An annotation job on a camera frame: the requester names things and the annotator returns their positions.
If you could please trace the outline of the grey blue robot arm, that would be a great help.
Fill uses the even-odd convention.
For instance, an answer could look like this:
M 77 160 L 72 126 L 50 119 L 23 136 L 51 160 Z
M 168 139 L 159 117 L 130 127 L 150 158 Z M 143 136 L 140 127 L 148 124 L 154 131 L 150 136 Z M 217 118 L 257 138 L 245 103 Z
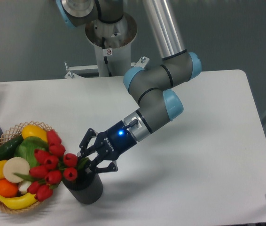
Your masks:
M 119 156 L 173 121 L 183 104 L 173 88 L 201 73 L 201 61 L 184 46 L 167 0 L 145 0 L 162 64 L 150 70 L 130 65 L 130 45 L 137 35 L 135 20 L 121 0 L 58 0 L 65 23 L 85 25 L 96 50 L 99 75 L 123 76 L 123 84 L 138 109 L 104 132 L 88 129 L 78 153 L 78 165 L 95 173 L 117 171 Z

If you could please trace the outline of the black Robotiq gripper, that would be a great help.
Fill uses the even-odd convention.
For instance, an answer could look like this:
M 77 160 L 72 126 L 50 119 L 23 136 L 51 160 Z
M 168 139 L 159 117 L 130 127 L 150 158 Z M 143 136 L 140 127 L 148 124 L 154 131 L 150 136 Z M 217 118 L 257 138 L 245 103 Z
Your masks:
M 95 138 L 93 145 L 88 146 Z M 79 144 L 77 157 L 87 157 L 95 152 L 98 156 L 89 160 L 86 169 L 96 174 L 117 172 L 119 156 L 137 144 L 134 137 L 126 129 L 123 121 L 119 121 L 104 132 L 96 132 L 89 128 Z

